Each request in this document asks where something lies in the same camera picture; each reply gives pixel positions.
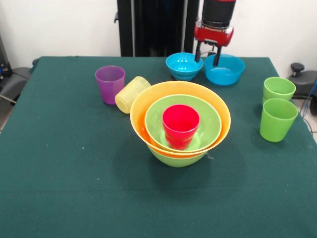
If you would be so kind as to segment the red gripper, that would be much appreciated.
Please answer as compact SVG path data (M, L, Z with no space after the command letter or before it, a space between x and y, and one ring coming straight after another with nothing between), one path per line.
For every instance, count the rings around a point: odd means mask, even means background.
M214 57L213 66L218 66L221 49L227 47L232 39L234 28L229 26L224 29L213 29L206 27L201 21L197 21L194 28L194 37L197 40L195 62L199 62L201 58L201 44L206 42L218 45L217 53Z

